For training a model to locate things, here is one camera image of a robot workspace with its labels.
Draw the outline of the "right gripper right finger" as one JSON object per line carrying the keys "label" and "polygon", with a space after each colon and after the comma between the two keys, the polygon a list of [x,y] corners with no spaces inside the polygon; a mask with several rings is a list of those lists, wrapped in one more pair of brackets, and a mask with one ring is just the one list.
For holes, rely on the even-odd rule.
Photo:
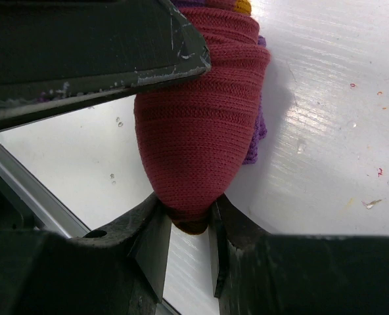
{"label": "right gripper right finger", "polygon": [[227,197],[210,208],[221,314],[389,314],[389,237],[270,234]]}

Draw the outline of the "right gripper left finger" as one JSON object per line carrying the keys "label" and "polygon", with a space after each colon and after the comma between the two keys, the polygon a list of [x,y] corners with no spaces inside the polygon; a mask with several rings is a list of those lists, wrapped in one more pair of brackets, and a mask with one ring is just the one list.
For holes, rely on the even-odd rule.
{"label": "right gripper left finger", "polygon": [[150,195],[81,238],[0,230],[0,314],[154,314],[170,229]]}

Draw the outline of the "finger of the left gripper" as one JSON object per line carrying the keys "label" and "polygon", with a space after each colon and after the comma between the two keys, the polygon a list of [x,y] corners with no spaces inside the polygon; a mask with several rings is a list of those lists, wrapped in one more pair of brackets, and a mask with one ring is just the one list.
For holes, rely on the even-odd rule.
{"label": "finger of the left gripper", "polygon": [[210,68],[170,1],[0,1],[0,132]]}

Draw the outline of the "maroon purple striped sock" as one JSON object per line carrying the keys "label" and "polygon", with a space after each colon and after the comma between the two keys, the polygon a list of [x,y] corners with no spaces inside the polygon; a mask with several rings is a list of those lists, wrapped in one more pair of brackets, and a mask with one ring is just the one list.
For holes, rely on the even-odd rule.
{"label": "maroon purple striped sock", "polygon": [[210,206],[240,167],[258,158],[266,136],[262,114],[271,60],[249,1],[176,1],[204,37],[211,70],[135,97],[135,131],[152,188],[178,229],[208,226]]}

